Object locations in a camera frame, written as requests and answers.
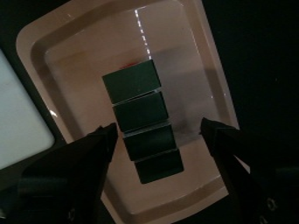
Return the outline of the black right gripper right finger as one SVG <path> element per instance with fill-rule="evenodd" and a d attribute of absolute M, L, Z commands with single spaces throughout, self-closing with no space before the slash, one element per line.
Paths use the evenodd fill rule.
<path fill-rule="evenodd" d="M 240 224 L 299 224 L 299 151 L 206 118 L 200 134 Z"/>

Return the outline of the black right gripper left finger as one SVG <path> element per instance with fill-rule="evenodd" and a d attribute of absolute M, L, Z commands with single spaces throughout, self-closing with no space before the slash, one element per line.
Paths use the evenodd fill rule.
<path fill-rule="evenodd" d="M 35 160 L 0 191 L 0 224 L 95 224 L 115 143 L 109 124 Z"/>

